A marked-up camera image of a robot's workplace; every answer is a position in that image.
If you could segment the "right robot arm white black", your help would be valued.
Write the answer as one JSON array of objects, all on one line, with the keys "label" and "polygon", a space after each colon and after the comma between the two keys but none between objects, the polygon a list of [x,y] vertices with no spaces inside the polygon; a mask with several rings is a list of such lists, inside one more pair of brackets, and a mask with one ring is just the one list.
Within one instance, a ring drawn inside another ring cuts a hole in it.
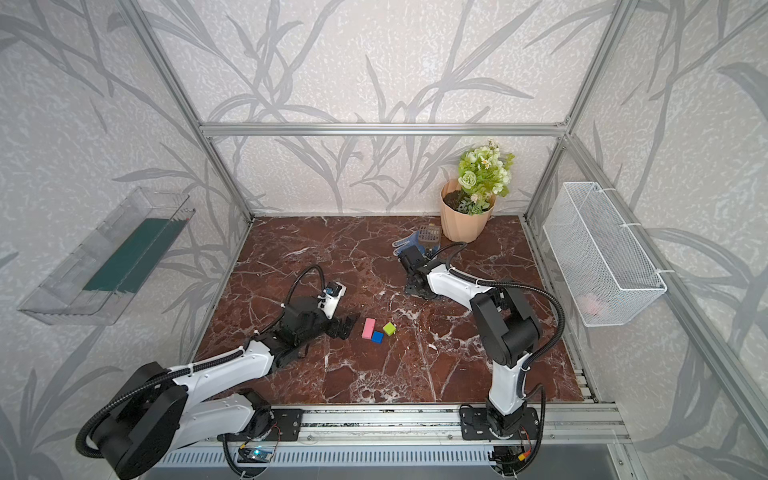
[{"label": "right robot arm white black", "polygon": [[[406,272],[405,291],[426,300],[448,298],[472,314],[486,354],[492,360],[492,384],[486,402],[486,427],[499,439],[513,437],[529,410],[525,381],[532,364],[561,340],[566,315],[559,300],[533,285],[478,278],[431,257],[416,246],[400,249]],[[555,333],[543,345],[541,323],[525,293],[545,298],[557,321]]]}]

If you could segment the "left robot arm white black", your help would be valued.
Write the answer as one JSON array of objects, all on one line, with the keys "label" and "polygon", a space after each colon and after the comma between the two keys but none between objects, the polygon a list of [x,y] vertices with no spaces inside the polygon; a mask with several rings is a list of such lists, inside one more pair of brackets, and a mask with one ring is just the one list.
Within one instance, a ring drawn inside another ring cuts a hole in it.
[{"label": "left robot arm white black", "polygon": [[335,314],[345,293],[345,285],[322,281],[316,296],[287,294],[278,318],[236,349],[172,368],[141,366],[81,427],[76,451],[134,479],[167,453],[207,438],[268,435],[271,406],[244,383],[302,358],[318,337],[348,338],[357,316]]}]

